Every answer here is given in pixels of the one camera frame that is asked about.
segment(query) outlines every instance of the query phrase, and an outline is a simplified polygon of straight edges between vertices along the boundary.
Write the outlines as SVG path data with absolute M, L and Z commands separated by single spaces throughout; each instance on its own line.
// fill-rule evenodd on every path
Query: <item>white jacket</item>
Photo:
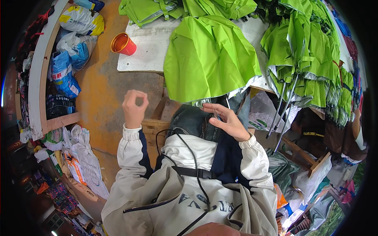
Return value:
M 198 168 L 210 170 L 217 143 L 180 136 L 196 155 Z M 243 155 L 240 170 L 250 179 L 250 189 L 237 183 L 222 185 L 216 179 L 201 179 L 211 210 L 186 233 L 200 225 L 219 222 L 246 233 L 278 235 L 277 193 L 268 172 L 268 157 L 254 135 L 239 142 L 239 146 Z M 177 135 L 167 138 L 162 152 L 179 167 L 195 168 L 193 156 Z M 141 128 L 124 127 L 117 159 L 121 170 L 101 212 L 110 236 L 177 235 L 207 208 L 197 179 L 181 178 L 168 159 L 163 159 L 161 168 L 146 178 L 150 166 Z

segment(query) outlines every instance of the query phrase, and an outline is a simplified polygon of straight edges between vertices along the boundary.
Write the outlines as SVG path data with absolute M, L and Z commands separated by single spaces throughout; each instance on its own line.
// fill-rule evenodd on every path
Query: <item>red cup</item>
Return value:
M 112 52 L 117 52 L 131 56 L 136 51 L 135 43 L 129 38 L 128 34 L 120 33 L 113 38 L 110 45 Z

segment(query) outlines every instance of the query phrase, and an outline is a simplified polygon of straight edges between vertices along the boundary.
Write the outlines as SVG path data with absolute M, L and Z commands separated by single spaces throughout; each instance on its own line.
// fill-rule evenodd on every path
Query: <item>white tabletop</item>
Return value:
M 136 24 L 128 25 L 126 33 L 136 44 L 136 52 L 131 55 L 119 55 L 117 70 L 120 72 L 156 72 L 163 73 L 163 64 L 169 45 L 169 36 L 181 20 L 164 20 L 160 17 L 146 24 L 143 28 Z M 261 50 L 260 41 L 268 24 L 260 19 L 248 18 L 248 21 L 233 20 L 239 26 L 245 38 L 254 46 L 263 77 L 256 79 L 252 87 L 271 91 L 265 80 L 267 57 Z

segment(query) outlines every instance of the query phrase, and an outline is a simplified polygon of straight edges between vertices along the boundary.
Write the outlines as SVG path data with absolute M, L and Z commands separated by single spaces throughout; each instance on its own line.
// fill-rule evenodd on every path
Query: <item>black cable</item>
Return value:
M 210 211 L 210 199 L 209 199 L 209 196 L 207 195 L 207 193 L 205 192 L 205 190 L 203 189 L 202 185 L 201 185 L 201 182 L 200 182 L 200 178 L 198 176 L 198 165 L 197 165 L 197 159 L 195 158 L 195 155 L 192 151 L 192 149 L 189 147 L 189 145 L 183 140 L 183 138 L 176 132 L 176 130 L 173 130 L 173 129 L 166 129 L 166 130 L 161 130 L 159 131 L 157 134 L 156 134 L 156 137 L 155 137 L 155 141 L 156 141 L 156 148 L 158 149 L 158 154 L 160 155 L 160 152 L 159 152 L 159 147 L 158 147 L 158 134 L 161 133 L 161 132 L 164 132 L 164 131 L 172 131 L 174 132 L 175 134 L 177 134 L 177 136 L 181 139 L 181 141 L 185 144 L 185 146 L 189 149 L 190 153 L 193 155 L 193 159 L 194 159 L 194 165 L 195 165 L 195 169 L 197 170 L 197 182 L 198 182 L 198 185 L 200 186 L 203 194 L 205 195 L 206 197 L 206 204 L 207 204 L 207 209 L 206 211 L 201 215 L 199 216 L 195 221 L 193 221 L 190 225 L 188 225 L 185 229 L 183 229 L 177 236 L 182 236 L 184 233 L 186 233 L 190 228 L 193 227 L 193 225 L 195 225 L 198 221 L 200 221 L 209 211 Z M 163 153 L 164 157 L 167 157 L 169 160 L 171 160 L 175 166 L 176 163 L 167 155 L 165 155 Z

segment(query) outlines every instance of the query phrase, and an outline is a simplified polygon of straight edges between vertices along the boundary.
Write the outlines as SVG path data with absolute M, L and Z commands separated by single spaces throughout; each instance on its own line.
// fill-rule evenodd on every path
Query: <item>denim fabric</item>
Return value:
M 246 89 L 242 94 L 238 93 L 236 96 L 228 100 L 230 108 L 237 113 L 240 103 L 248 93 L 250 88 Z M 211 99 L 212 103 L 219 103 L 225 107 L 228 107 L 226 101 L 226 95 L 215 97 Z M 250 96 L 246 98 L 243 106 L 241 107 L 238 118 L 243 124 L 244 128 L 248 128 L 248 114 L 250 107 Z M 197 137 L 201 137 L 205 140 L 217 142 L 219 128 L 213 126 L 208 121 L 211 117 L 214 117 L 213 113 L 207 113 L 201 111 L 198 107 L 193 107 L 191 105 L 182 105 L 176 113 L 173 115 L 170 122 L 170 129 L 175 130 L 178 134 L 189 134 Z M 172 131 L 167 133 L 167 137 L 173 135 Z

